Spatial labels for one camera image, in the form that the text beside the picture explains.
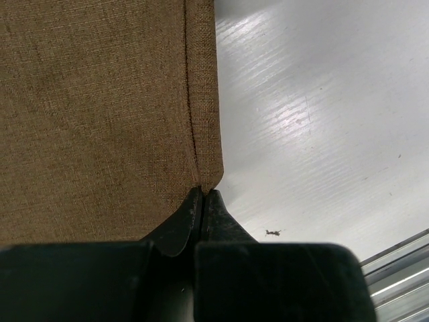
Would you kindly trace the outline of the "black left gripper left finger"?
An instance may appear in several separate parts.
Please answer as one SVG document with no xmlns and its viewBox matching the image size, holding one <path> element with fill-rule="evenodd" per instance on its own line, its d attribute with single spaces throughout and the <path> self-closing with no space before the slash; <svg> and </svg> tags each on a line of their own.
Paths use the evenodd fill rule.
<svg viewBox="0 0 429 322">
<path fill-rule="evenodd" d="M 203 195 L 139 241 L 1 248 L 2 321 L 192 321 Z"/>
</svg>

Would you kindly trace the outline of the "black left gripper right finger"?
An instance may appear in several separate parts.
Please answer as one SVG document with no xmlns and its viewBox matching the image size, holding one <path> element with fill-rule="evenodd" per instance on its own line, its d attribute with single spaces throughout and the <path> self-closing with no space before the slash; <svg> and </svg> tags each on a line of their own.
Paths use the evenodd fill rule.
<svg viewBox="0 0 429 322">
<path fill-rule="evenodd" d="M 194 253 L 196 321 L 375 321 L 358 259 L 326 243 L 259 243 L 218 191 Z"/>
</svg>

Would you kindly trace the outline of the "brown cloth napkin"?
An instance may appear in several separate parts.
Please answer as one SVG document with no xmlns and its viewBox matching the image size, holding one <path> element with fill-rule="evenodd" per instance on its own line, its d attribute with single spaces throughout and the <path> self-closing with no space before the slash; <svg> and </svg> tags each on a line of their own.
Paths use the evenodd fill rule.
<svg viewBox="0 0 429 322">
<path fill-rule="evenodd" d="M 223 176 L 212 1 L 1 2 L 1 243 L 140 239 Z"/>
</svg>

